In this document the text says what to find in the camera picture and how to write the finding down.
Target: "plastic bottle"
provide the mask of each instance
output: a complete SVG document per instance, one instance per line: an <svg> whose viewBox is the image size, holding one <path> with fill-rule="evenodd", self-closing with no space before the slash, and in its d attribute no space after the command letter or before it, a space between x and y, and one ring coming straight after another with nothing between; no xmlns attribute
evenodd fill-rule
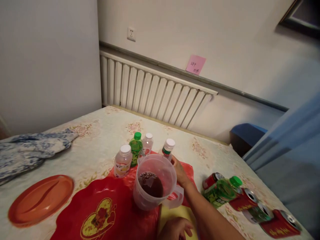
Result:
<svg viewBox="0 0 320 240"><path fill-rule="evenodd" d="M142 150L140 152L140 157L148 156L151 153L152 145L153 145L153 139L152 134L147 133L144 139L142 139Z"/></svg>
<svg viewBox="0 0 320 240"><path fill-rule="evenodd" d="M132 152L131 167L135 167L138 164L137 160L142 149L141 133L136 132L134 137L130 140L129 145L131 146Z"/></svg>
<svg viewBox="0 0 320 240"><path fill-rule="evenodd" d="M223 204L235 199L237 193L241 193L239 188L242 181L237 176L230 179L219 179L210 188L202 194L215 208L221 207Z"/></svg>
<svg viewBox="0 0 320 240"><path fill-rule="evenodd" d="M175 141L171 138L168 138L166 142L163 145L162 150L159 151L159 154L166 157L169 161L171 161L172 158L172 150L174 148L174 145L176 145Z"/></svg>
<svg viewBox="0 0 320 240"><path fill-rule="evenodd" d="M114 176L118 178L125 177L130 170L131 161L132 153L130 145L122 145L114 160Z"/></svg>

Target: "radiator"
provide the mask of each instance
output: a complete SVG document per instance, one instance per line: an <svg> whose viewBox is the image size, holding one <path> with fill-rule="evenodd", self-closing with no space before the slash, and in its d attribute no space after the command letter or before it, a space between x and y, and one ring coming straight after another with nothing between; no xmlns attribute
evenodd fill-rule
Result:
<svg viewBox="0 0 320 240"><path fill-rule="evenodd" d="M102 104L188 129L218 92L100 51Z"/></svg>

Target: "red can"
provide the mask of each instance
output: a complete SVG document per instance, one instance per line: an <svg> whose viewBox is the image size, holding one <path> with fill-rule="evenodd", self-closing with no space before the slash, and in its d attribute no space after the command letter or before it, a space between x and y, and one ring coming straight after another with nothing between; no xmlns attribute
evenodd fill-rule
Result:
<svg viewBox="0 0 320 240"><path fill-rule="evenodd" d="M219 179L224 178L224 176L221 173L213 173L211 174L206 180L202 182L202 186L204 190L211 187L213 184L215 184Z"/></svg>
<svg viewBox="0 0 320 240"><path fill-rule="evenodd" d="M272 211L274 218L271 221L260 223L262 229L272 238L285 238L300 235L302 228L297 220L282 210Z"/></svg>
<svg viewBox="0 0 320 240"><path fill-rule="evenodd" d="M249 188L241 188L241 193L229 202L234 210L241 212L258 205L257 196Z"/></svg>

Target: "table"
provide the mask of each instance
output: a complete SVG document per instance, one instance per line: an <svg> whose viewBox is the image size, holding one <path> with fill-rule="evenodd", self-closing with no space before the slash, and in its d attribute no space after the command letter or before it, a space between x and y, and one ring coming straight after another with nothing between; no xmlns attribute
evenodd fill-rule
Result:
<svg viewBox="0 0 320 240"><path fill-rule="evenodd" d="M173 154L179 160L193 166L194 181L199 191L202 181L213 172L220 172L225 177L237 175L243 181L243 185L251 189L264 204L271 209L282 209L289 213L232 147L217 140L113 106L102 108L47 132L65 128L75 130L79 134L71 148L47 159L41 167L0 187L2 239L50 239L56 228L57 216L70 203L71 198L54 215L29 228L16 228L8 221L7 212L12 202L25 189L52 175L65 174L72 177L75 183L73 195L95 179L104 178L113 167L113 160L120 146L128 143L136 131L141 132L142 136L147 132L153 134L153 150L156 152L163 147L167 138L174 139L176 146ZM259 225L251 224L241 212L233 210L229 204L218 210L246 239L272 239ZM312 237L303 229L300 236L286 239Z"/></svg>

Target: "green bottle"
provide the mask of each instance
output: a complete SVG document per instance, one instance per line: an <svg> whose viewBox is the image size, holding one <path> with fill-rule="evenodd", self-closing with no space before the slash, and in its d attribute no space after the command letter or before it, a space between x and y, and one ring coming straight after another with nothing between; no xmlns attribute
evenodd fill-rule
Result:
<svg viewBox="0 0 320 240"><path fill-rule="evenodd" d="M239 188L242 181L237 176L230 179L219 179L210 188L202 194L215 208L221 207L223 204L235 199L237 193L241 193Z"/></svg>
<svg viewBox="0 0 320 240"><path fill-rule="evenodd" d="M143 146L142 140L141 140L141 133L136 132L134 134L134 137L130 140L129 145L131 146L131 152L132 152L131 167L135 167L138 164L137 160Z"/></svg>

